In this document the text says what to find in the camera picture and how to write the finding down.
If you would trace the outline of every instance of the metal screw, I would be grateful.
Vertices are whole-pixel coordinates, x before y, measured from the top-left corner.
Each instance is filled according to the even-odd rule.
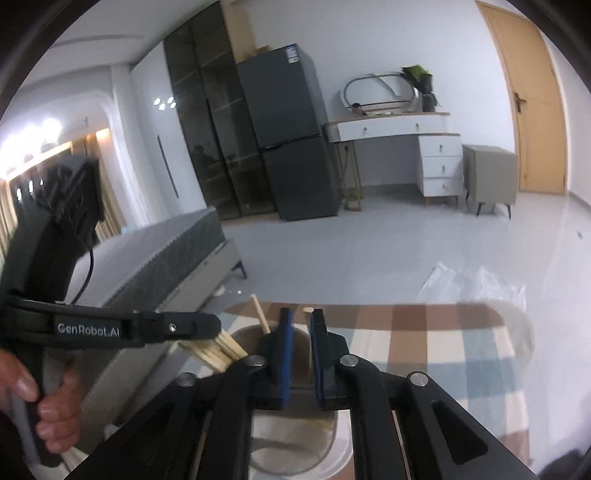
[[[181,387],[192,387],[197,383],[197,375],[185,372],[177,377],[177,385]]]
[[[354,367],[359,363],[359,360],[354,355],[343,355],[340,358],[340,363],[346,367]]]
[[[410,376],[410,381],[413,383],[413,385],[424,387],[429,383],[429,377],[425,374],[422,374],[421,372],[417,372]]]
[[[249,367],[262,367],[267,363],[262,355],[250,355],[244,360]]]

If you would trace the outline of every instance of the white desk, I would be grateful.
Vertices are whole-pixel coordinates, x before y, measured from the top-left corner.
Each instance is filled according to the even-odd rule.
[[[326,125],[326,134],[331,143],[344,144],[345,154],[339,151],[339,165],[343,181],[349,169],[355,186],[345,191],[345,208],[352,209],[350,203],[359,201],[363,193],[361,178],[357,167],[355,140],[378,137],[397,137],[413,135],[419,143],[420,158],[417,162],[417,186],[427,198],[457,197],[463,192],[462,139],[451,133],[449,113],[400,113],[398,115],[359,118]]]

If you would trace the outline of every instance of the refrigerator door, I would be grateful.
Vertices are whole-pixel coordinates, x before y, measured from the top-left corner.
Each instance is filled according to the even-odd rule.
[[[261,148],[322,133],[309,57],[297,46],[261,53],[238,64],[238,73]]]
[[[271,190],[283,220],[337,215],[329,146],[322,137],[309,138],[264,152]]]

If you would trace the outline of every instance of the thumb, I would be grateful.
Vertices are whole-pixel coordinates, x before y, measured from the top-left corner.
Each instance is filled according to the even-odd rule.
[[[29,370],[10,352],[0,349],[0,384],[6,385],[24,401],[39,397],[39,389]]]

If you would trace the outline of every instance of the wooden door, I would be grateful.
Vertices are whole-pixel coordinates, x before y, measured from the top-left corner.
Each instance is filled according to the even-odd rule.
[[[564,193],[566,124],[548,49],[536,26],[507,10],[479,3],[505,69],[519,155],[519,189]]]

